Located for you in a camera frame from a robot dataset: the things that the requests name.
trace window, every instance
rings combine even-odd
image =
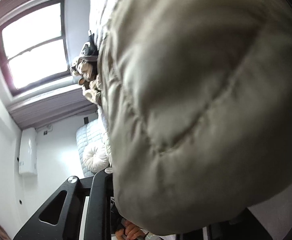
[[[64,0],[51,0],[0,27],[0,67],[13,96],[70,75]]]

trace hand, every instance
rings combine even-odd
[[[145,236],[144,232],[132,222],[126,220],[124,225],[126,226],[125,232],[124,229],[121,229],[115,233],[117,240],[124,240],[124,238],[122,237],[124,233],[125,235],[127,235],[126,240],[134,240],[139,236]]]

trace person's hair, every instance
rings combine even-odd
[[[0,238],[3,240],[11,240],[1,225],[0,225]]]

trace dark wood window frame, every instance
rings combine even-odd
[[[26,15],[32,13],[32,12],[35,12],[35,11],[37,11],[39,9],[45,8],[45,7],[50,6],[50,5],[58,4],[58,3],[61,4],[62,35],[60,37],[53,38],[53,39],[50,39],[48,41],[44,41],[44,42],[42,42],[40,44],[37,44],[35,46],[32,46],[32,47],[20,52],[16,56],[11,57],[10,59],[8,59],[6,54],[5,54],[5,50],[4,50],[4,43],[3,43],[3,36],[2,36],[3,29],[6,28],[11,23],[19,20],[20,18],[22,18],[22,17],[24,17],[24,16],[26,16]],[[33,82],[33,83],[31,83],[31,84],[29,84],[26,87],[23,87],[21,89],[17,89],[15,87],[15,85],[14,85],[13,77],[12,77],[12,74],[11,74],[9,66],[8,66],[9,60],[11,60],[11,59],[13,59],[13,58],[15,58],[15,57],[27,52],[27,51],[31,51],[34,48],[37,48],[37,47],[40,47],[42,45],[51,43],[53,41],[58,41],[58,40],[63,40],[65,58],[66,58],[68,70],[66,70],[64,72],[61,72],[61,73],[57,73],[57,74],[51,75],[51,76],[48,76],[48,77],[43,78],[41,80],[38,80],[36,82]],[[7,85],[8,85],[8,88],[9,88],[12,96],[19,95],[19,94],[21,94],[23,92],[26,92],[26,91],[30,90],[30,89],[33,89],[35,87],[38,87],[40,85],[43,85],[43,84],[46,84],[46,83],[49,83],[49,82],[52,82],[52,81],[55,81],[55,80],[58,80],[60,78],[63,78],[63,77],[66,77],[66,76],[70,76],[70,71],[69,71],[70,63],[69,63],[69,58],[68,58],[67,45],[66,45],[66,34],[65,34],[65,0],[50,0],[50,1],[47,1],[47,2],[43,2],[43,3],[39,4],[39,5],[36,5],[36,6],[32,7],[32,8],[29,8],[29,9],[23,11],[22,13],[16,15],[15,17],[13,17],[12,19],[8,20],[7,22],[5,22],[3,25],[0,26],[0,68],[1,68],[1,71],[3,73],[3,76],[5,78],[5,81],[6,81]]]

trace window pane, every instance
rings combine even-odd
[[[2,35],[8,58],[43,41],[60,37],[61,4],[39,9],[20,18],[4,28]]]
[[[67,68],[63,40],[42,45],[9,61],[9,68],[17,89]]]

